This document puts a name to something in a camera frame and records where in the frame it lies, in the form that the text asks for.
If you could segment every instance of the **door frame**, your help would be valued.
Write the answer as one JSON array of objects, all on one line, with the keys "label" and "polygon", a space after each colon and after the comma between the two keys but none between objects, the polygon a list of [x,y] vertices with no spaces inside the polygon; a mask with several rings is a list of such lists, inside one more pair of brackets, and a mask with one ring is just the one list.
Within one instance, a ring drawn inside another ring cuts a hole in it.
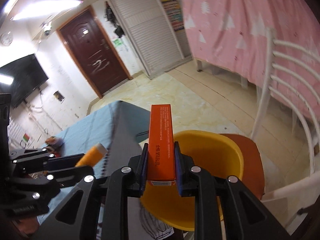
[{"label": "door frame", "polygon": [[70,46],[68,45],[67,41],[65,40],[65,38],[63,37],[62,33],[61,33],[61,29],[67,25],[69,22],[71,22],[72,20],[74,20],[75,18],[77,18],[79,15],[83,14],[85,11],[90,11],[94,22],[97,24],[98,28],[100,29],[100,31],[102,32],[104,38],[107,41],[107,44],[109,46],[109,48],[111,48],[113,54],[116,56],[117,60],[120,63],[120,66],[122,67],[122,69],[124,70],[124,73],[126,74],[126,76],[128,77],[129,80],[132,79],[132,76],[129,74],[128,69],[125,67],[122,59],[120,58],[118,52],[116,51],[116,48],[113,46],[113,44],[111,43],[105,29],[102,26],[102,23],[100,22],[100,20],[98,19],[96,12],[94,11],[93,7],[91,5],[87,6],[86,8],[84,8],[83,10],[81,10],[80,12],[76,13],[75,15],[73,15],[72,17],[70,17],[68,20],[66,20],[62,25],[60,25],[57,28],[57,34],[58,37],[60,38],[61,42],[63,43],[64,47],[66,48],[66,50],[68,51],[68,53],[70,54],[71,58],[73,59],[73,61],[75,62],[76,66],[78,67],[78,69],[80,70],[80,72],[82,73],[82,75],[85,77],[85,79],[88,81],[88,83],[90,84],[90,86],[92,87],[92,89],[94,90],[94,92],[98,95],[98,97],[101,99],[103,98],[103,95],[100,93],[98,87],[96,86],[96,84],[93,82],[93,80],[90,78],[89,75],[87,75],[87,73],[84,71],[84,69],[82,68],[81,64],[79,63],[79,61],[77,60],[75,54],[73,53],[73,51],[71,50]]}]

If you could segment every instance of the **door handle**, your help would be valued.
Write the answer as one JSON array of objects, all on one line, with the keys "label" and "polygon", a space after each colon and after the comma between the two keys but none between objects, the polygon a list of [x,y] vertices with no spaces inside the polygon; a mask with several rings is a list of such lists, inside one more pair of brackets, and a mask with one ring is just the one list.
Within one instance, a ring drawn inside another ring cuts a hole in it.
[{"label": "door handle", "polygon": [[105,47],[105,49],[110,49],[110,47],[107,45],[105,39],[102,39],[101,41],[102,41],[102,44],[100,44],[100,45],[103,45]]}]

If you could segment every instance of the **black flat screen tv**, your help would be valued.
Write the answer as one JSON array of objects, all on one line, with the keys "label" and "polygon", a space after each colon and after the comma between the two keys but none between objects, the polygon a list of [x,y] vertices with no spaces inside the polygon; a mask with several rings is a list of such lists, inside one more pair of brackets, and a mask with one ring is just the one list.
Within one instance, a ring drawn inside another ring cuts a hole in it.
[{"label": "black flat screen tv", "polygon": [[16,108],[27,96],[48,80],[34,54],[0,67],[0,74],[14,78],[11,85],[0,83],[1,93],[11,94],[13,108]]}]

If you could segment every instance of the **tiled floor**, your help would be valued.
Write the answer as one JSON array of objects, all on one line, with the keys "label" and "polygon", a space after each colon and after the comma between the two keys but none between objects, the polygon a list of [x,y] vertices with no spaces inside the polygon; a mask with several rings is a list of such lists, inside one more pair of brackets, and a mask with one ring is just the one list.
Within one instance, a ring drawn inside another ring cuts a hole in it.
[{"label": "tiled floor", "polygon": [[[115,100],[145,109],[151,104],[172,105],[174,132],[187,129],[240,133],[250,136],[257,113],[254,86],[243,89],[205,72],[197,72],[194,62],[179,66],[153,80],[140,75],[107,94],[92,106],[92,112]],[[309,172],[304,132],[297,126],[292,133],[292,116],[272,100],[257,137],[266,191],[304,178]],[[320,167],[320,158],[316,157]],[[320,187],[266,206],[285,225],[301,207],[312,204]]]}]

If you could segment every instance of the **white shutter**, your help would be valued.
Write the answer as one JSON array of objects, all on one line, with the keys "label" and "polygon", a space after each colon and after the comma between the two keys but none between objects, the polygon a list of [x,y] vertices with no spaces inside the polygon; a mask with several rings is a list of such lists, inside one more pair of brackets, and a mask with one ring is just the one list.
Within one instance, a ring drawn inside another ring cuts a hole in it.
[{"label": "white shutter", "polygon": [[177,40],[157,0],[111,0],[150,75],[182,60]]}]

